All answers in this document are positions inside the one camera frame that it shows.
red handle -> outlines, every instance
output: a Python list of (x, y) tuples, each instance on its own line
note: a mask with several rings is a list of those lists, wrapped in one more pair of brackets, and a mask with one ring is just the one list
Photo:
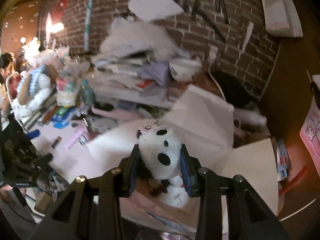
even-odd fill
[(299, 183), (308, 173), (309, 168), (304, 166), (302, 170), (281, 190), (279, 190), (279, 197), (283, 196), (290, 189), (292, 189), (297, 183)]

black hair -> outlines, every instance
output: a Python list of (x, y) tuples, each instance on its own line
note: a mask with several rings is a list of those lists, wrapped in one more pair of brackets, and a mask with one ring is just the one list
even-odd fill
[[(0, 68), (6, 69), (10, 63), (13, 62), (13, 58), (11, 54), (4, 53), (0, 57)], [(0, 76), (0, 83), (2, 84), (4, 82), (4, 79), (2, 76)]]

white bottle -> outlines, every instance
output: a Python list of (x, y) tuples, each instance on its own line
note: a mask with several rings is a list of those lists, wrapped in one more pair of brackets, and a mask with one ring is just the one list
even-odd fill
[(262, 116), (255, 111), (249, 111), (239, 108), (234, 109), (233, 119), (239, 122), (239, 126), (241, 126), (242, 124), (248, 124), (251, 126), (265, 126), (267, 124), (267, 118), (265, 116)]

light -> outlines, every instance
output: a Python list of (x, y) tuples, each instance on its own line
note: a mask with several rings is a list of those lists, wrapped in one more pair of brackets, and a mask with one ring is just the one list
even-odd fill
[(57, 23), (55, 25), (51, 26), (51, 33), (57, 33), (59, 31), (62, 31), (64, 29), (63, 23)]

pink paper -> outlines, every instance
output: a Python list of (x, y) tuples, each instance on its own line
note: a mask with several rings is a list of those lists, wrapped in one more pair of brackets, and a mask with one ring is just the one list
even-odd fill
[(300, 130), (300, 137), (310, 152), (320, 176), (320, 110), (314, 99), (311, 102), (310, 110)]

